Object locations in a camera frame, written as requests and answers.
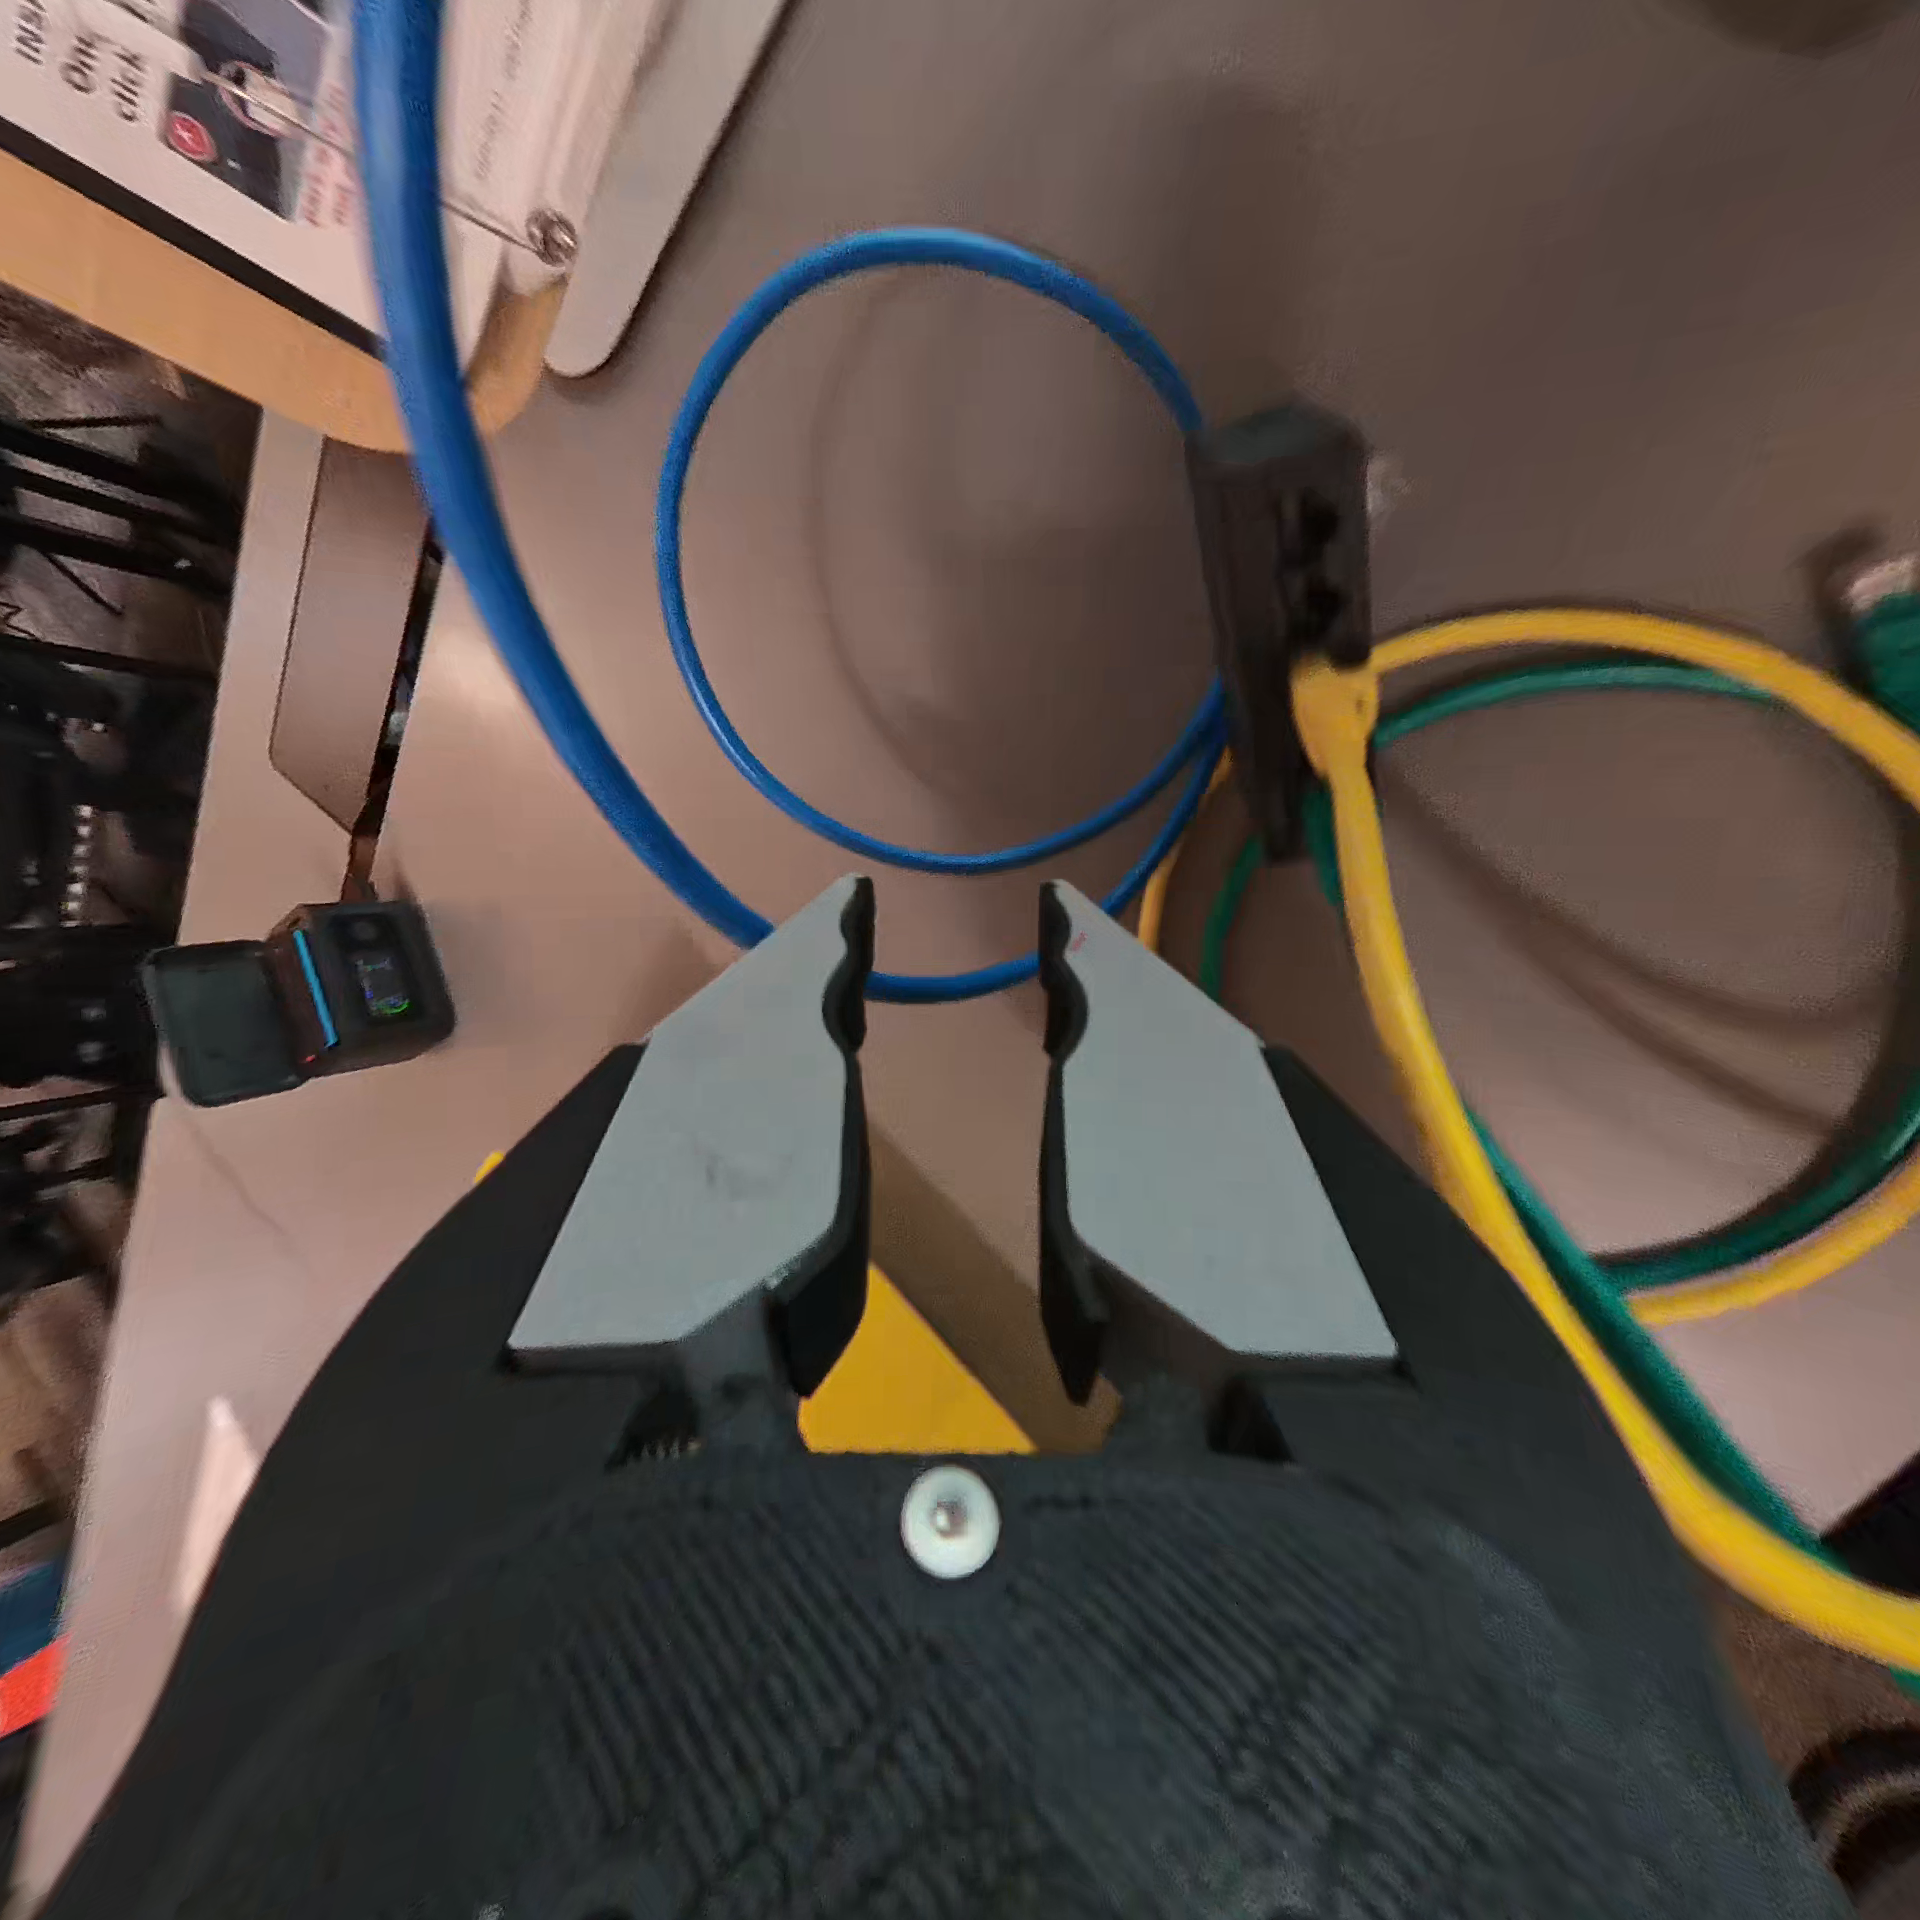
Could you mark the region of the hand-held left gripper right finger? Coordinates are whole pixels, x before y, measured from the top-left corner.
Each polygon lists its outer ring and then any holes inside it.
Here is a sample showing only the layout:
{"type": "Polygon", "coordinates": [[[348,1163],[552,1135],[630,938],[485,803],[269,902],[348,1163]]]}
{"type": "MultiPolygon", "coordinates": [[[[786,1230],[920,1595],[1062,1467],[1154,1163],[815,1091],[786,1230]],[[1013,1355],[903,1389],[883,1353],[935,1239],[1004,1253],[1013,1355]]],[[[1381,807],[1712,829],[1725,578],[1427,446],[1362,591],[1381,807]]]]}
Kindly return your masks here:
{"type": "Polygon", "coordinates": [[[1090,896],[1040,886],[1040,1320],[1075,1406],[1151,1378],[1400,1362],[1253,1027],[1090,896]]]}

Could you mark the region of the black ethernet port block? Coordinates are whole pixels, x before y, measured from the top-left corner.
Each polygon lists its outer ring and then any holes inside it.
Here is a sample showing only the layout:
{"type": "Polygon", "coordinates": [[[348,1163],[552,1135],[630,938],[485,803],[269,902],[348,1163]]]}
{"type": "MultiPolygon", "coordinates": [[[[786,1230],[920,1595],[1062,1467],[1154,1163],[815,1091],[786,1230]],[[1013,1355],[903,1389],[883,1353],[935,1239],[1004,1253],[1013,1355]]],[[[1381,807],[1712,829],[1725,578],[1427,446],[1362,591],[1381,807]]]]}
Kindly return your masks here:
{"type": "Polygon", "coordinates": [[[1312,783],[1291,671],[1373,651],[1372,450],[1294,395],[1190,434],[1186,464],[1234,781],[1263,857],[1288,858],[1312,783]]]}

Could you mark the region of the silver flat panel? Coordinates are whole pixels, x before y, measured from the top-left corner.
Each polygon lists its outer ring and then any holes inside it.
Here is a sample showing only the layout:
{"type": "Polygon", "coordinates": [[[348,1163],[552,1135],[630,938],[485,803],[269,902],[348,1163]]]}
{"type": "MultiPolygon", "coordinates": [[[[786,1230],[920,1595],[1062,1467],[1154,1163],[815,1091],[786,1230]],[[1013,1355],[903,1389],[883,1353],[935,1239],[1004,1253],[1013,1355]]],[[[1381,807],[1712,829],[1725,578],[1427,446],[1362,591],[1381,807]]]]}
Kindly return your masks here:
{"type": "Polygon", "coordinates": [[[269,733],[274,770],[350,839],[387,822],[442,544],[411,464],[326,439],[269,733]]]}

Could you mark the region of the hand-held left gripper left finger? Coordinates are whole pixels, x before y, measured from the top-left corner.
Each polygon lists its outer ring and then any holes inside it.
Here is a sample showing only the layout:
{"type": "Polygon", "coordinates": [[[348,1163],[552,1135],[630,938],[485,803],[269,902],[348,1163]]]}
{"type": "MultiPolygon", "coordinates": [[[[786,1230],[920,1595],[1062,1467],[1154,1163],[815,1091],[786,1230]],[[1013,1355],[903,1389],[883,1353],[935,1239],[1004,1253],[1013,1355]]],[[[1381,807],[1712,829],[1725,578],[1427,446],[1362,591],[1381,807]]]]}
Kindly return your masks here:
{"type": "Polygon", "coordinates": [[[668,1015],[511,1325],[540,1370],[810,1398],[868,1301],[876,891],[840,877],[668,1015]]]}

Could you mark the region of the printed instruction poster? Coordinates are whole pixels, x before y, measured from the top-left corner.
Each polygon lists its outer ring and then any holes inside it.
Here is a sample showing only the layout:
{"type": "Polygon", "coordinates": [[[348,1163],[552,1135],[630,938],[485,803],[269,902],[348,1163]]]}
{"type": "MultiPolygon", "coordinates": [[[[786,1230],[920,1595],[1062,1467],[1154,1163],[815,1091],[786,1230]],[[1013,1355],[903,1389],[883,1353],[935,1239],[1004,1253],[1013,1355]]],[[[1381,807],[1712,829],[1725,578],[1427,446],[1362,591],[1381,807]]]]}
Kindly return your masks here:
{"type": "MultiPolygon", "coordinates": [[[[4,1],[4,133],[130,194],[350,328],[380,327],[356,167],[356,5],[4,1]]],[[[462,360],[502,290],[557,279],[674,5],[442,9],[439,192],[462,360]]]]}

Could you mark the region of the small black display device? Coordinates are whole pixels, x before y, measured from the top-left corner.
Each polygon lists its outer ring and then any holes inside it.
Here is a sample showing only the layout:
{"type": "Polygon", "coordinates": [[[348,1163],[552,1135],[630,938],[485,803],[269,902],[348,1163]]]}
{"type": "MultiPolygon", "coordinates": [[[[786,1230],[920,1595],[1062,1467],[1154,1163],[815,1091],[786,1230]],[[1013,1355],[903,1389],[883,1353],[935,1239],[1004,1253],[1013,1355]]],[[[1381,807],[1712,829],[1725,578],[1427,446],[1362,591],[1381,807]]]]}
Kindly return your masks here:
{"type": "Polygon", "coordinates": [[[176,944],[138,963],[176,1089],[200,1107],[408,1063],[456,1016],[415,902],[303,902],[263,938],[176,944]]]}

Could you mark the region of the grey stand base plate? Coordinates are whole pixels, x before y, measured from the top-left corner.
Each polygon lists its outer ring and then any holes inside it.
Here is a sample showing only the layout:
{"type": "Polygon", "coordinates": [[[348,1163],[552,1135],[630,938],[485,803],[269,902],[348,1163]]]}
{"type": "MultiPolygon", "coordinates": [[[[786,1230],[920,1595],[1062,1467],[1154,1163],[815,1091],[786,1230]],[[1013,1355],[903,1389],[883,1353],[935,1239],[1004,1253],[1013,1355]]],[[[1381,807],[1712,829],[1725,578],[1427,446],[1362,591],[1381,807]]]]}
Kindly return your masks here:
{"type": "Polygon", "coordinates": [[[620,346],[746,103],[786,1],[615,5],[563,209],[578,234],[544,365],[596,371],[620,346]]]}

